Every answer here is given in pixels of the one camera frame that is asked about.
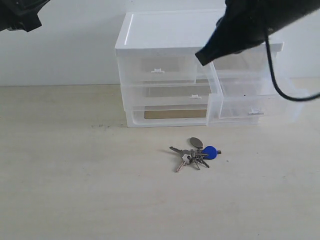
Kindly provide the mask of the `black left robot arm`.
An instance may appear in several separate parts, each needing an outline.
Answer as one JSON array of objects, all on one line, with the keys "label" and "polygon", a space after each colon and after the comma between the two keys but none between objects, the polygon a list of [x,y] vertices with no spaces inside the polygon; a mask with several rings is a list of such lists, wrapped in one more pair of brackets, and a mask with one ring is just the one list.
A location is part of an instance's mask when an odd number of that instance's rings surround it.
[{"label": "black left robot arm", "polygon": [[50,0],[0,0],[0,31],[30,32],[42,26],[39,11]]}]

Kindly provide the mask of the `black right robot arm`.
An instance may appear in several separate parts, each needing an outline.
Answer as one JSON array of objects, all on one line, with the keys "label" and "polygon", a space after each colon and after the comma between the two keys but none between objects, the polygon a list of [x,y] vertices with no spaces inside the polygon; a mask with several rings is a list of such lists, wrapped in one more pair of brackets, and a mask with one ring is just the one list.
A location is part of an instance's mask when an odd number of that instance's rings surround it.
[{"label": "black right robot arm", "polygon": [[227,0],[206,45],[196,54],[202,66],[255,48],[265,38],[319,10],[319,0]]}]

